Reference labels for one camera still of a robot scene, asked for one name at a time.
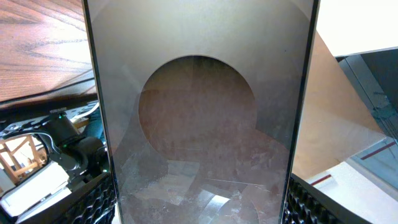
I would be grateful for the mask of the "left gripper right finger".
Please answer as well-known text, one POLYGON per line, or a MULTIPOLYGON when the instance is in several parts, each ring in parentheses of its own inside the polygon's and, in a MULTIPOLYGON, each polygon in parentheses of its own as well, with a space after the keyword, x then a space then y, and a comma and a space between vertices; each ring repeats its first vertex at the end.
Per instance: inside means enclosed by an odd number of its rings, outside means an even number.
POLYGON ((295 174, 290 176, 282 224, 370 224, 295 174))

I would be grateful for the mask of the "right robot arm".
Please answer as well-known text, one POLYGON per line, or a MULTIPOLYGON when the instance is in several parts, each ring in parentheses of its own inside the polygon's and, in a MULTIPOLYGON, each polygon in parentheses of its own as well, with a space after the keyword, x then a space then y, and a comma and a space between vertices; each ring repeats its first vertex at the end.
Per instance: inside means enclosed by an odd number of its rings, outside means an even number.
POLYGON ((109 169, 100 106, 1 110, 1 167, 20 186, 51 162, 70 185, 88 182, 109 169))

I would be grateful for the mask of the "brown cardboard panel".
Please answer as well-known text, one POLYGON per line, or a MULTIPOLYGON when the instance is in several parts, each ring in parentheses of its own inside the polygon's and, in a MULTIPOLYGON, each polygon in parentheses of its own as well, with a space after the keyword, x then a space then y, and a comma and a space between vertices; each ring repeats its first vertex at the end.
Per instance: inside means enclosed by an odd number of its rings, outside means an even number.
POLYGON ((385 138, 336 58, 315 35, 292 172, 310 179, 385 138))

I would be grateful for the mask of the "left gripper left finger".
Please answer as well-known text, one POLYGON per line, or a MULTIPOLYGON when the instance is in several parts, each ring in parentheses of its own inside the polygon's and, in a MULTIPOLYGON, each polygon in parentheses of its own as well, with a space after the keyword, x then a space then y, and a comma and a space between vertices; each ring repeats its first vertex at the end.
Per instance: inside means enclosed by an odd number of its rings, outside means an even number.
POLYGON ((22 224, 111 224, 115 204, 113 178, 102 173, 22 224))

